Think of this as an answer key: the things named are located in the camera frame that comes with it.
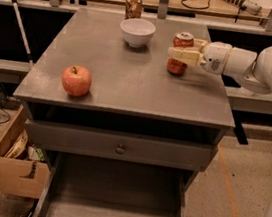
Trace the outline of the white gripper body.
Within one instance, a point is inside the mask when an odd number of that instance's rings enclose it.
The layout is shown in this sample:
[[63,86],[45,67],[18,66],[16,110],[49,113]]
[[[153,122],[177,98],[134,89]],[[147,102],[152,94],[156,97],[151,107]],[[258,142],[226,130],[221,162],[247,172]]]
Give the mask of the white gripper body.
[[202,52],[201,67],[207,72],[221,75],[231,49],[232,45],[220,41],[207,44]]

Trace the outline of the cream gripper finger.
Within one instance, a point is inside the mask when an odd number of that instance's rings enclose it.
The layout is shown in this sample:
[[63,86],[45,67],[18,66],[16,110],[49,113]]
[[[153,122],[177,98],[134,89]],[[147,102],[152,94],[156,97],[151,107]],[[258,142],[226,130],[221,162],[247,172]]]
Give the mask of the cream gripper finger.
[[193,41],[194,41],[193,47],[197,48],[199,52],[203,52],[206,46],[208,45],[208,42],[204,39],[194,38]]
[[189,66],[197,67],[202,64],[206,64],[204,55],[198,50],[191,47],[188,48],[169,47],[167,52],[170,58],[173,58],[176,61],[181,61],[182,63],[187,64]]

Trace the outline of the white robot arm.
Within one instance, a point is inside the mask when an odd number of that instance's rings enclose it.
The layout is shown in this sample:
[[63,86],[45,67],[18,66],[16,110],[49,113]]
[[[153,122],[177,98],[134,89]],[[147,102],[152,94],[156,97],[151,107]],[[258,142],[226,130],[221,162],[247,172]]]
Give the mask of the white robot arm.
[[[193,47],[171,47],[168,56],[189,66],[200,66],[211,74],[229,76],[254,93],[272,94],[272,47],[260,53],[227,43],[195,40]],[[272,200],[264,214],[272,217]]]

